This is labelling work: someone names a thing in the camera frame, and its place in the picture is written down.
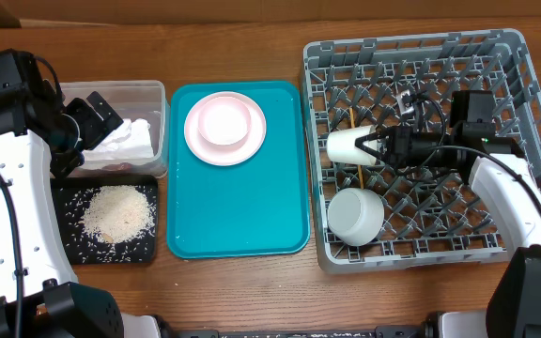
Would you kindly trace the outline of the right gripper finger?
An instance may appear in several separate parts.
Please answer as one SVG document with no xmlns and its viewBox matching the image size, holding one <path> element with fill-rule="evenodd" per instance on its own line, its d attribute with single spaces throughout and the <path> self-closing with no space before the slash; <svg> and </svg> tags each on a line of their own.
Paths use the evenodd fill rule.
<svg viewBox="0 0 541 338">
<path fill-rule="evenodd" d="M 358 150 L 369 157 L 371 164 L 384 164 L 385 146 L 379 140 L 362 141 L 355 144 Z"/>
<path fill-rule="evenodd" d="M 389 136 L 388 131 L 374 131 L 355 139 L 356 146 L 365 146 L 371 142 L 375 142 L 377 145 L 384 143 L 384 140 Z"/>
</svg>

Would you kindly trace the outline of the white paper cup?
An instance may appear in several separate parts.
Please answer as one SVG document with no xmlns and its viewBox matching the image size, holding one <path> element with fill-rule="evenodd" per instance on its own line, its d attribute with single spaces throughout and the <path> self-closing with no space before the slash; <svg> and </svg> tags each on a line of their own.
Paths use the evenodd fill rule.
<svg viewBox="0 0 541 338">
<path fill-rule="evenodd" d="M 355 140 L 373 133 L 374 126 L 363 126 L 331 132 L 327 139 L 326 152 L 332 162 L 371 166 L 382 164 L 379 158 L 355 146 Z"/>
</svg>

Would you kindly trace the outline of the white napkin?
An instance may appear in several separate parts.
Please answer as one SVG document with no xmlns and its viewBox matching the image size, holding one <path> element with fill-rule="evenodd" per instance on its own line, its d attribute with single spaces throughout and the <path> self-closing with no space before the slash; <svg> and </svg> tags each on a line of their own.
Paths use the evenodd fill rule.
<svg viewBox="0 0 541 338">
<path fill-rule="evenodd" d="M 149 123 L 143 119 L 125 118 L 95 149 L 85 150 L 86 161 L 134 160 L 154 156 Z"/>
</svg>

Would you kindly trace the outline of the wooden chopstick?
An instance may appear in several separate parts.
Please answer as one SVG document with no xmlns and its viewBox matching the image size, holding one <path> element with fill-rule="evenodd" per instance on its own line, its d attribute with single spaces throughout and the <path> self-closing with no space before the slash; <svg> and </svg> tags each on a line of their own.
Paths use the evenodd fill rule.
<svg viewBox="0 0 541 338">
<path fill-rule="evenodd" d="M 350 121 L 350 127 L 352 129 L 356 128 L 355 124 L 355 117 L 352 107 L 348 108 L 348 114 L 349 114 L 349 121 Z M 363 170 L 361 165 L 357 165 L 357 175 L 359 179 L 360 189 L 364 189 L 364 180 L 363 180 Z"/>
</svg>

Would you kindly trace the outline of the grey bowl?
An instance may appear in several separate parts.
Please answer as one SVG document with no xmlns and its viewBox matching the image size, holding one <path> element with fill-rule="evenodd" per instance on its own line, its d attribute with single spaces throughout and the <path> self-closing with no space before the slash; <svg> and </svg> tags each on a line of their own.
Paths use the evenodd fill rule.
<svg viewBox="0 0 541 338">
<path fill-rule="evenodd" d="M 327 209 L 329 229 L 349 246 L 364 246 L 375 239 L 384 221 L 384 206 L 375 192 L 346 188 Z"/>
</svg>

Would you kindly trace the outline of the rice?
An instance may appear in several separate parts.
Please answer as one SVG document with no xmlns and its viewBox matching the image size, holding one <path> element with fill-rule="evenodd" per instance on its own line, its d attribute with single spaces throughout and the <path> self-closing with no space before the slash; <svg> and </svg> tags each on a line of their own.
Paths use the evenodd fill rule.
<svg viewBox="0 0 541 338">
<path fill-rule="evenodd" d="M 147 200 L 133 188 L 103 188 L 90 202 L 83 223 L 86 230 L 120 242 L 150 224 Z"/>
</svg>

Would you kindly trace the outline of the red snack wrapper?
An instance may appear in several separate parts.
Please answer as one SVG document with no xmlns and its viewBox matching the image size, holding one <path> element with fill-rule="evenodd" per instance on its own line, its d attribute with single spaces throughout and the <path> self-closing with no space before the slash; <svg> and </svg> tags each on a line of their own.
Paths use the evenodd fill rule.
<svg viewBox="0 0 541 338">
<path fill-rule="evenodd" d="M 122 162 L 118 164 L 110 164 L 103 167 L 104 171 L 126 171 L 131 169 L 131 164 L 128 162 Z"/>
</svg>

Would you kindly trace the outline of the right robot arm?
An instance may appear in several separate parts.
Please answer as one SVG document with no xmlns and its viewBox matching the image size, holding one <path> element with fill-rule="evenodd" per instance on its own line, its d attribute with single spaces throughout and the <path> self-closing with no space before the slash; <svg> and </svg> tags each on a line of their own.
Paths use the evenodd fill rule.
<svg viewBox="0 0 541 338">
<path fill-rule="evenodd" d="M 510 255 L 487 308 L 439 316 L 440 337 L 541 337 L 541 192 L 516 140 L 478 123 L 450 135 L 390 127 L 355 139 L 390 164 L 455 169 L 476 194 Z"/>
</svg>

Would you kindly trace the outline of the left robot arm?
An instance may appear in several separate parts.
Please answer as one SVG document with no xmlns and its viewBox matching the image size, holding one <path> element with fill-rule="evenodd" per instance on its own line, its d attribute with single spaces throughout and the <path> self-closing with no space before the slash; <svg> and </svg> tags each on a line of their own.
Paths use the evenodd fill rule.
<svg viewBox="0 0 541 338">
<path fill-rule="evenodd" d="M 120 312 L 78 284 L 63 249 L 50 179 L 66 177 L 120 123 L 96 96 L 0 91 L 0 337 L 170 337 L 155 315 Z"/>
</svg>

